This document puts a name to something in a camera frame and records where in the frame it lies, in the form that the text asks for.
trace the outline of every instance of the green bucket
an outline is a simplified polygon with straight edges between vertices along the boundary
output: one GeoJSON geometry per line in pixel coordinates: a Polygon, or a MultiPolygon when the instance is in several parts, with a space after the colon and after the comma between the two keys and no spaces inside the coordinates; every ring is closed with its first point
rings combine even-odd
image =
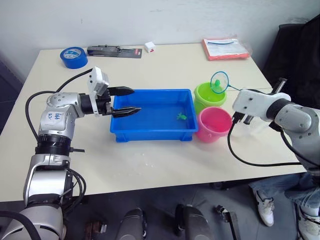
{"type": "Polygon", "coordinates": [[[217,94],[210,88],[210,82],[205,82],[196,87],[194,90],[194,108],[198,115],[203,109],[207,107],[219,107],[227,99],[226,92],[217,94]]]}

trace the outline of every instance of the white cube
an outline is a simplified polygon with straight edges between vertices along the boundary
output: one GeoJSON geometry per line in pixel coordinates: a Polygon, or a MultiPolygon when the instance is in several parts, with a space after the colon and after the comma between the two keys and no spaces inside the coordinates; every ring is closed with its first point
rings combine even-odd
{"type": "Polygon", "coordinates": [[[144,48],[148,53],[151,53],[156,50],[156,45],[152,41],[149,41],[144,44],[144,48]]]}

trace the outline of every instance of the blue plastic tray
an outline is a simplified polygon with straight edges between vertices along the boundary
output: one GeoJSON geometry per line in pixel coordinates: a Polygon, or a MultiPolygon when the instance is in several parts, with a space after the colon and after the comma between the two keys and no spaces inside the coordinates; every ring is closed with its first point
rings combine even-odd
{"type": "Polygon", "coordinates": [[[197,117],[189,89],[138,89],[115,96],[113,108],[140,107],[131,116],[111,119],[110,132],[119,143],[133,140],[191,141],[198,131],[197,117]],[[177,119],[179,113],[186,120],[177,119]]]}

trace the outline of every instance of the floor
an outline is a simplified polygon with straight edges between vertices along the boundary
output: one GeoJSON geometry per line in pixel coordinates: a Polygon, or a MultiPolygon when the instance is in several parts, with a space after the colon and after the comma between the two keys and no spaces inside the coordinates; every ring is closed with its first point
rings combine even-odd
{"type": "Polygon", "coordinates": [[[8,83],[8,81],[11,81],[12,84],[18,80],[16,79],[15,81],[14,76],[4,68],[5,67],[0,60],[0,134],[5,127],[7,119],[19,95],[19,91],[8,83]]]}
{"type": "MultiPolygon", "coordinates": [[[[184,236],[173,234],[174,212],[177,204],[192,204],[209,222],[216,240],[233,240],[228,223],[223,222],[213,207],[223,205],[237,214],[242,240],[296,240],[294,207],[284,195],[274,198],[274,225],[263,225],[256,211],[256,203],[248,185],[229,190],[214,190],[209,184],[173,186],[90,195],[87,203],[77,207],[67,220],[68,240],[81,240],[87,221],[104,220],[107,231],[95,236],[96,240],[113,240],[122,217],[127,211],[140,207],[147,215],[147,240],[182,240],[184,236]]],[[[22,202],[1,202],[0,209],[19,211],[22,202]]],[[[0,226],[8,224],[1,219],[0,226]]]]}

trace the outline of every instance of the pink bucket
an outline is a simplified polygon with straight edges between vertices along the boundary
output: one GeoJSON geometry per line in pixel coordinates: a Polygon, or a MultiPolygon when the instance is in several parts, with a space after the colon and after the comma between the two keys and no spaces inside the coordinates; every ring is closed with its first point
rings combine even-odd
{"type": "Polygon", "coordinates": [[[232,118],[230,114],[220,107],[207,107],[203,109],[198,117],[199,131],[196,136],[205,143],[213,143],[220,137],[228,134],[232,118]]]}

